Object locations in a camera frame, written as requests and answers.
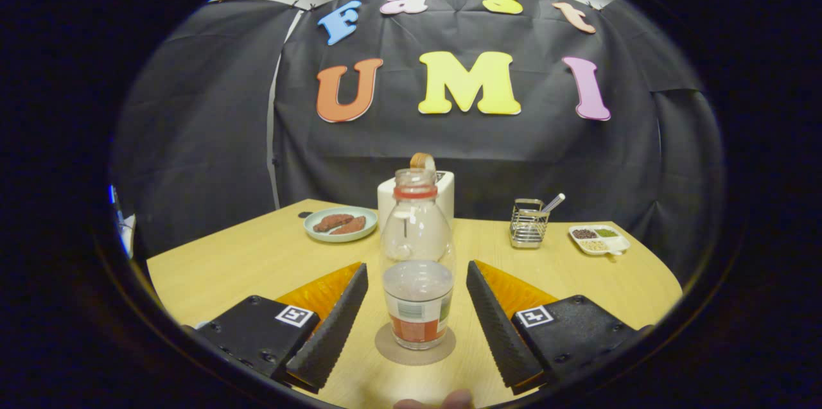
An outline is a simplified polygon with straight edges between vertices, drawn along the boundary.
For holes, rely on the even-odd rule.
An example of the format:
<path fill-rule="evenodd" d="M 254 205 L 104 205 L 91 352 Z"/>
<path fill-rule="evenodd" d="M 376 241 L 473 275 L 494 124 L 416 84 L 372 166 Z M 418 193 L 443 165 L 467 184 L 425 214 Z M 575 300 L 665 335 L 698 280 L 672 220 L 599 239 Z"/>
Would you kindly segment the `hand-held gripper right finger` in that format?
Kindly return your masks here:
<path fill-rule="evenodd" d="M 505 386 L 514 394 L 579 379 L 639 342 L 633 328 L 584 295 L 559 300 L 478 260 L 466 285 Z"/>

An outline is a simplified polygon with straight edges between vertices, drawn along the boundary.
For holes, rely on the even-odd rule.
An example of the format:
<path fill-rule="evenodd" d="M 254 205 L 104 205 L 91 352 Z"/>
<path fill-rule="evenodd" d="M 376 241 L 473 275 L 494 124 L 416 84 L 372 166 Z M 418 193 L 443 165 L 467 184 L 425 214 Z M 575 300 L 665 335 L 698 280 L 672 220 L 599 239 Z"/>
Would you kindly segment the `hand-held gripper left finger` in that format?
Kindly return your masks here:
<path fill-rule="evenodd" d="M 340 358 L 367 290 L 367 266 L 353 263 L 275 300 L 250 295 L 195 328 L 195 336 L 229 362 L 317 394 Z"/>

